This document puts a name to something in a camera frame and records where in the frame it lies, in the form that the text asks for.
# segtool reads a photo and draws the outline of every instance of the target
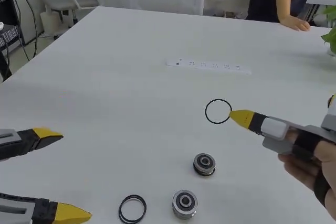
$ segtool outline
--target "green leaf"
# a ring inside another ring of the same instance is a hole
[[[324,42],[330,42],[330,39],[329,39],[329,34],[325,34],[325,35],[322,35],[321,38],[324,40]]]
[[[330,43],[330,50],[336,54],[336,42]]]
[[[336,20],[336,12],[327,14],[327,20],[329,20],[329,21]]]
[[[328,6],[324,11],[323,14],[335,14],[336,13],[336,6]]]
[[[328,34],[322,35],[321,38],[328,43],[336,43],[336,27],[332,28]]]

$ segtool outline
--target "rubber o-ring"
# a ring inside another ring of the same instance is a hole
[[[205,117],[207,118],[207,120],[208,120],[209,122],[211,122],[211,123],[213,123],[213,124],[222,124],[222,123],[225,123],[227,120],[229,120],[229,119],[230,119],[230,116],[228,116],[227,119],[225,119],[224,121],[221,121],[221,122],[214,122],[214,121],[210,120],[210,118],[208,117],[208,114],[207,114],[207,110],[208,110],[209,105],[210,105],[211,103],[213,103],[213,102],[216,102],[216,101],[222,101],[222,102],[225,102],[227,105],[229,105],[229,107],[230,107],[230,111],[232,111],[232,106],[231,106],[231,104],[230,104],[228,101],[226,101],[226,100],[224,100],[224,99],[214,99],[214,100],[210,101],[210,102],[206,105],[206,107],[205,107]]]
[[[127,219],[123,213],[122,213],[122,207],[123,205],[127,202],[127,201],[130,201],[130,200],[137,200],[139,202],[141,202],[141,204],[143,205],[143,214],[140,218],[136,219],[136,220],[129,220]],[[139,223],[143,217],[145,216],[146,214],[146,211],[147,211],[147,204],[146,204],[146,201],[139,195],[136,195],[136,194],[133,194],[133,195],[130,195],[130,196],[127,196],[120,204],[119,206],[119,210],[118,210],[118,214],[119,214],[119,219],[121,220],[122,223],[124,224],[137,224]]]

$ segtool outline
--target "human hand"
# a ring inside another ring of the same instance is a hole
[[[296,31],[309,31],[310,25],[307,21],[304,21],[302,19],[293,17],[293,16],[287,16],[285,18],[280,19],[280,24],[287,26],[289,28],[292,28]]]
[[[295,142],[297,132],[289,132],[286,139]],[[336,220],[336,146],[321,140],[315,148],[314,156],[321,162],[322,172],[330,189],[324,200],[326,210]],[[305,163],[292,155],[279,155],[285,170],[309,189],[314,189],[316,176],[321,169],[318,165]]]

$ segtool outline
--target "electrical outlet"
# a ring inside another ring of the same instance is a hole
[[[187,67],[187,68],[196,68],[203,70],[213,70],[219,72],[230,72],[230,73],[242,73],[242,74],[251,74],[251,70],[247,67],[240,65],[233,65],[220,62],[207,62],[207,61],[195,61],[195,60],[169,60],[166,62],[167,66],[176,66],[176,67]]]

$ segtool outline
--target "ball bearing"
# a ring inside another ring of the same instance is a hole
[[[188,190],[178,191],[173,197],[173,211],[174,214],[182,219],[191,219],[198,207],[196,196]]]
[[[194,169],[202,176],[210,176],[216,170],[216,162],[209,154],[200,153],[194,159]]]

